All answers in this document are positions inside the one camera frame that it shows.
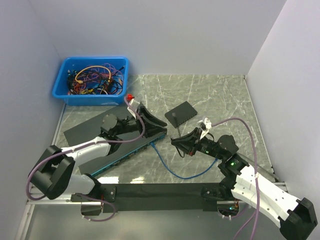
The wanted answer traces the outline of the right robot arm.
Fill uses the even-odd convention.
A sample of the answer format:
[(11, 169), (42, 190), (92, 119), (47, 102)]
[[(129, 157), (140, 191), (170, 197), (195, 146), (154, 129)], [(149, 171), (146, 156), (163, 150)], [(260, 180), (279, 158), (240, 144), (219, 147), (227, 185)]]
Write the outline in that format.
[(218, 168), (224, 175), (219, 186), (204, 189), (208, 201), (237, 199), (269, 218), (287, 240), (306, 240), (318, 224), (313, 203), (299, 199), (255, 171), (238, 154), (232, 135), (222, 135), (217, 141), (202, 136), (196, 127), (191, 133), (171, 139), (171, 144), (186, 155), (201, 152), (220, 160)]

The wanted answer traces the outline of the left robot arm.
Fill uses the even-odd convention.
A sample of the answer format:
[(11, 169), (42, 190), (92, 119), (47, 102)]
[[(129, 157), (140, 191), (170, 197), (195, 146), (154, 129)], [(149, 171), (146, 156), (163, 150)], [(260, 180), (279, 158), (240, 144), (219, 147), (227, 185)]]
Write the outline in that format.
[(64, 192), (81, 193), (89, 201), (100, 197), (100, 182), (91, 174), (76, 175), (75, 169), (94, 159), (119, 153), (122, 145), (159, 134), (166, 135), (167, 124), (152, 115), (143, 104), (127, 108), (126, 118), (114, 114), (104, 116), (100, 134), (78, 145), (59, 148), (51, 145), (42, 154), (27, 178), (50, 200)]

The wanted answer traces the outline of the large black network switch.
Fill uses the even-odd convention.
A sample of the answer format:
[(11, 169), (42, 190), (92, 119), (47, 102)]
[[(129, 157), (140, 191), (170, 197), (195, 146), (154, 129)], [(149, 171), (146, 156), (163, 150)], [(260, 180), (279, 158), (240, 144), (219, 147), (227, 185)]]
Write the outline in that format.
[[(138, 131), (120, 134), (121, 120), (132, 117), (126, 107), (113, 107), (65, 131), (68, 146), (63, 150), (81, 147), (71, 154), (76, 161), (75, 168), (81, 174), (96, 177), (166, 136), (167, 133), (158, 133), (145, 138)], [(146, 127), (139, 116), (139, 108), (136, 120), (142, 123), (144, 134)]]

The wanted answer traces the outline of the small black network switch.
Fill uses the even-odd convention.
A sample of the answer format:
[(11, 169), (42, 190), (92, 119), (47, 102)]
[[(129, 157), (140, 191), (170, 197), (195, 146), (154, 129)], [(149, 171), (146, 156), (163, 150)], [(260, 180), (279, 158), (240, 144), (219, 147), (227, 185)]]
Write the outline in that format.
[(185, 101), (166, 112), (164, 116), (174, 128), (178, 128), (197, 114), (195, 108), (188, 101)]

